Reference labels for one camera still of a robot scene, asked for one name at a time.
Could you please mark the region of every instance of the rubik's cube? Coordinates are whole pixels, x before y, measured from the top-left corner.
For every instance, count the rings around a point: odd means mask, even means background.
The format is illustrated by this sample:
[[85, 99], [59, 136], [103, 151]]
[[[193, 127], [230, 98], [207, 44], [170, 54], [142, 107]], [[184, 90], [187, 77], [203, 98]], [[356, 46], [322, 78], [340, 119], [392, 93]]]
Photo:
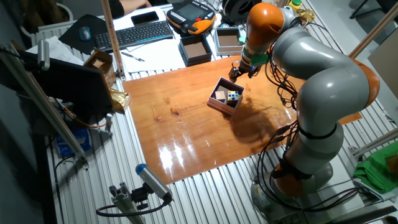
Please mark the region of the rubik's cube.
[[228, 91], [228, 101], [234, 101], [239, 99], [238, 91]]

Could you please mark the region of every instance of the wooden board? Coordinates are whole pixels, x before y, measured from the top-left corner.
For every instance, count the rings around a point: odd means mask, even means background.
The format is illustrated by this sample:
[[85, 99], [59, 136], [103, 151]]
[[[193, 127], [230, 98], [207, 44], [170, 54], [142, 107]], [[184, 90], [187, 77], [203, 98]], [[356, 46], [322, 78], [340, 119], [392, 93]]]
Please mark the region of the wooden board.
[[[239, 56], [123, 83], [146, 163], [166, 184], [256, 154], [277, 128], [296, 120], [264, 67], [252, 79], [238, 78], [245, 91], [232, 117], [207, 106], [233, 60]], [[297, 89], [304, 83], [289, 80]], [[358, 118], [359, 113], [345, 123]]]

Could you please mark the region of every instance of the black keyboard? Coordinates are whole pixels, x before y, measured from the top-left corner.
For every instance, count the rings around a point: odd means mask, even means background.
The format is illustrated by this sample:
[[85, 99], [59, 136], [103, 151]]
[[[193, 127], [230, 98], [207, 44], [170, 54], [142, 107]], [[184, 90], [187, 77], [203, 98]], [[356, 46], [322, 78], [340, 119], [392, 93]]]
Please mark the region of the black keyboard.
[[[148, 44], [162, 39], [173, 38], [173, 32], [166, 21], [152, 22], [145, 26], [132, 27], [123, 30], [117, 30], [119, 48]], [[108, 33], [95, 35], [95, 44], [97, 48], [111, 52], [112, 45]]]

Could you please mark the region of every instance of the small cardboard box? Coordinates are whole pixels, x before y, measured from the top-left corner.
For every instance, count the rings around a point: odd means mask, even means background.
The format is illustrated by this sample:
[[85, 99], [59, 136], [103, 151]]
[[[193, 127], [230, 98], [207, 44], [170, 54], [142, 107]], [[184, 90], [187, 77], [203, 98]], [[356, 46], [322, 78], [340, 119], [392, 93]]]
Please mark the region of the small cardboard box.
[[113, 83], [116, 82], [116, 75], [114, 74], [112, 61], [113, 59], [110, 54], [94, 49], [94, 53], [83, 66], [101, 70], [108, 88], [111, 88]]
[[[232, 107], [230, 105], [227, 105], [227, 100], [224, 102], [221, 102], [216, 99], [216, 92], [217, 91], [238, 91], [239, 93], [239, 100], [236, 102], [235, 106]], [[223, 113], [232, 115], [234, 114], [236, 108], [238, 108], [239, 104], [242, 102], [243, 99], [243, 92], [244, 92], [244, 87], [237, 85], [223, 77], [218, 80], [218, 83], [216, 87], [214, 88], [213, 92], [211, 92], [211, 95], [207, 101], [207, 105], [213, 107], [216, 110], [219, 110]]]
[[243, 45], [239, 43], [240, 37], [241, 32], [238, 27], [217, 28], [214, 35], [217, 56], [241, 55]]
[[181, 38], [178, 49], [186, 67], [211, 61], [211, 49], [205, 35]]

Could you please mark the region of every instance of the pen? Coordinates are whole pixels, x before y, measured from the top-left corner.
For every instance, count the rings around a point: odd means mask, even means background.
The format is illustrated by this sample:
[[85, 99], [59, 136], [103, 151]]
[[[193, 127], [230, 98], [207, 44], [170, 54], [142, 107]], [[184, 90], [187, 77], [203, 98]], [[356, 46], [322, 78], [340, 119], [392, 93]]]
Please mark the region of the pen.
[[131, 54], [127, 54], [127, 53], [125, 53], [125, 52], [122, 52], [122, 54], [125, 55], [125, 56], [127, 56], [127, 57], [134, 58], [134, 59], [136, 59], [136, 60], [139, 61], [139, 62], [145, 62], [143, 59], [134, 57], [134, 56], [132, 56]]

